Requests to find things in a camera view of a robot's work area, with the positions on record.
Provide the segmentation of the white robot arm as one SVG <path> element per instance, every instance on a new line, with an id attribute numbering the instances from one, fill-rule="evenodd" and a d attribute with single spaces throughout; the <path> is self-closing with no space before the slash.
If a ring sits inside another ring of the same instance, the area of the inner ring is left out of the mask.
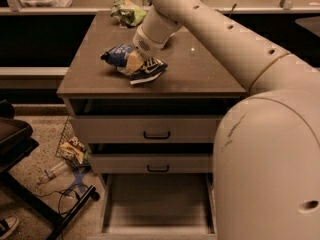
<path id="1" fill-rule="evenodd" d="M 186 27 L 246 90 L 214 141 L 218 240 L 320 240 L 320 73 L 202 0 L 151 0 L 153 56 Z"/>

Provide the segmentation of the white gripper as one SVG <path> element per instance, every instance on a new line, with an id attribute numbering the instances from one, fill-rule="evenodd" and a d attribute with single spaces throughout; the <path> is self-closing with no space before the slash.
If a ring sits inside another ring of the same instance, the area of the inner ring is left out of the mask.
<path id="1" fill-rule="evenodd" d="M 155 56 L 164 47 L 165 38 L 159 30 L 140 25 L 133 37 L 133 44 L 136 50 L 128 55 L 126 64 L 126 69 L 130 74 L 144 64 L 141 54 L 147 57 Z"/>

